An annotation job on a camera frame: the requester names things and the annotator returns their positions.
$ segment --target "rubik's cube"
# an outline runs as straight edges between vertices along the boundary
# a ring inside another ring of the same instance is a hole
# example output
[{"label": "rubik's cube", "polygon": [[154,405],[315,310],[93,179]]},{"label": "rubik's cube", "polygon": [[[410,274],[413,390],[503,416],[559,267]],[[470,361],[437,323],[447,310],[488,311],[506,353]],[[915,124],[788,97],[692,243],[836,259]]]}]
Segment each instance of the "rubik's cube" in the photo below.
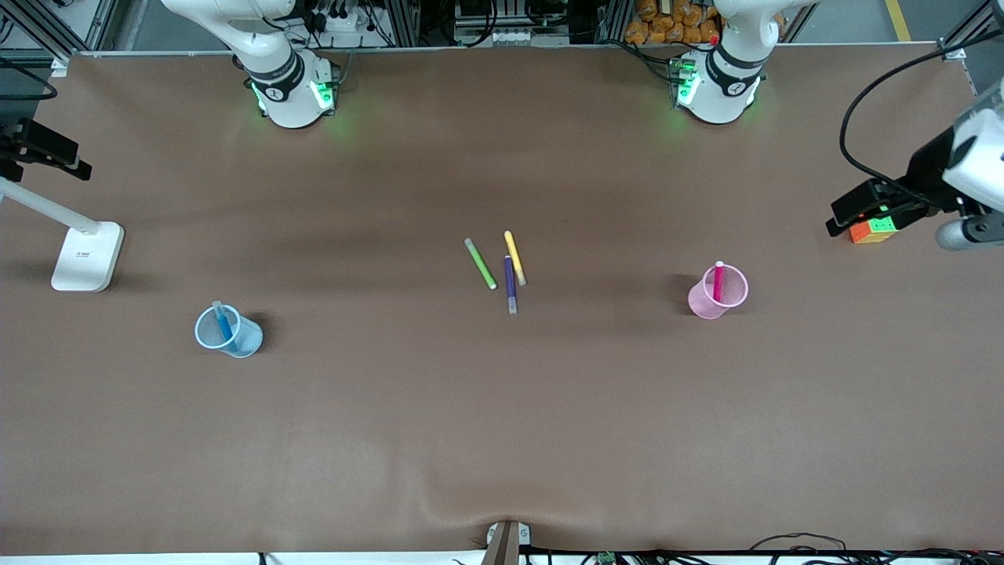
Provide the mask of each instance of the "rubik's cube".
[{"label": "rubik's cube", "polygon": [[891,217],[870,219],[850,226],[850,240],[854,243],[880,243],[892,237],[897,231]]}]

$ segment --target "black clamp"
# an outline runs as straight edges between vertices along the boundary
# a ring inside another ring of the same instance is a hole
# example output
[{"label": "black clamp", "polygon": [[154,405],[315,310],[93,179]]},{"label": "black clamp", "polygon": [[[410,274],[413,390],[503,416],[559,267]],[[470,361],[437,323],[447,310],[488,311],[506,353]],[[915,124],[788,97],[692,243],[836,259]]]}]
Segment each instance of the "black clamp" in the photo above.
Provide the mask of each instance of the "black clamp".
[{"label": "black clamp", "polygon": [[78,148],[76,142],[22,117],[12,130],[0,131],[0,176],[19,182],[24,173],[19,163],[38,163],[89,180],[91,167],[77,156]]}]

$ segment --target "black band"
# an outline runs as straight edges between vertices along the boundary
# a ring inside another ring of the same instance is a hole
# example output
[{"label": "black band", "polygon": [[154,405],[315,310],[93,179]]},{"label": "black band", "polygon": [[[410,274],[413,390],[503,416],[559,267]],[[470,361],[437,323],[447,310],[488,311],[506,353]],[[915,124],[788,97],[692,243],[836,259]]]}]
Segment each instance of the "black band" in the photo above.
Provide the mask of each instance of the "black band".
[{"label": "black band", "polygon": [[303,59],[296,53],[293,53],[293,71],[282,80],[271,83],[255,80],[254,85],[258,88],[258,91],[272,101],[286,101],[289,99],[289,92],[303,80]]},{"label": "black band", "polygon": [[302,64],[303,61],[300,61],[299,58],[300,57],[299,55],[296,54],[296,51],[290,51],[289,58],[286,59],[286,62],[282,63],[282,66],[276,68],[275,70],[270,70],[268,72],[251,72],[250,70],[247,70],[247,68],[245,68],[244,70],[247,70],[248,74],[251,75],[251,78],[254,78],[255,80],[261,80],[263,82],[271,82],[276,78],[281,78],[285,76],[287,72],[293,69],[293,66],[296,64],[297,61],[299,61]]},{"label": "black band", "polygon": [[736,68],[745,68],[747,70],[760,68],[761,66],[763,66],[763,63],[767,62],[767,57],[764,57],[758,61],[747,61],[747,60],[737,59],[731,53],[725,50],[725,45],[722,42],[719,42],[718,45],[715,45],[715,50],[708,56],[713,57],[715,56],[715,53],[718,53],[718,55],[722,57],[725,60],[725,62],[731,64],[732,66]]},{"label": "black band", "polygon": [[752,74],[745,78],[740,78],[738,76],[732,76],[726,73],[718,63],[715,62],[715,57],[708,56],[707,59],[708,77],[712,79],[716,84],[721,86],[722,93],[730,96],[741,96],[750,86],[756,82],[756,79],[760,77],[759,73]]}]

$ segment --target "white lamp base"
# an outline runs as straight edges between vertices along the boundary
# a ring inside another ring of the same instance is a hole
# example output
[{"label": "white lamp base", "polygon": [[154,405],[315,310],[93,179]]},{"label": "white lamp base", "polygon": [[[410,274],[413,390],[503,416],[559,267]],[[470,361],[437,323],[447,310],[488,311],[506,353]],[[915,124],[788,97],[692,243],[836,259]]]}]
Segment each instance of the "white lamp base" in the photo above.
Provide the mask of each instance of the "white lamp base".
[{"label": "white lamp base", "polygon": [[115,222],[97,222],[88,235],[70,228],[52,272],[52,288],[63,293],[99,293],[107,288],[126,230]]}]

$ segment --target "marker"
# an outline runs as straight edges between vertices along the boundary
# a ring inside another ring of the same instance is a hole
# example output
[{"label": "marker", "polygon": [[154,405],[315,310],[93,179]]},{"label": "marker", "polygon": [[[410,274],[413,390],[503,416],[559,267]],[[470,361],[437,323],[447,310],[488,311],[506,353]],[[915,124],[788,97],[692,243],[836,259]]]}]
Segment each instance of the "marker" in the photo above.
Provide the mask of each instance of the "marker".
[{"label": "marker", "polygon": [[519,260],[519,251],[516,250],[516,240],[512,238],[512,232],[505,231],[505,244],[509,247],[509,256],[512,257],[512,267],[516,270],[516,279],[519,280],[520,287],[526,287],[526,275],[523,274],[523,262]]},{"label": "marker", "polygon": [[516,276],[512,269],[512,257],[506,255],[503,266],[505,267],[505,292],[509,297],[509,314],[516,314],[519,309],[516,307]]},{"label": "marker", "polygon": [[722,285],[725,282],[725,263],[722,261],[715,261],[715,278],[712,282],[712,293],[711,298],[715,299],[715,302],[722,302]]},{"label": "marker", "polygon": [[478,248],[474,246],[474,241],[470,237],[464,239],[464,245],[467,245],[467,250],[471,253],[471,258],[474,259],[474,264],[478,265],[478,270],[481,271],[481,276],[485,278],[485,285],[492,291],[498,289],[499,286],[495,284],[495,277],[492,276],[492,271],[488,270],[488,265],[485,264],[485,259],[481,258],[481,253],[478,252]]},{"label": "marker", "polygon": [[230,321],[227,320],[227,313],[223,310],[223,303],[220,301],[214,301],[213,311],[216,312],[216,323],[220,325],[220,333],[223,334],[223,342],[229,342],[233,339],[234,333],[230,330]]}]

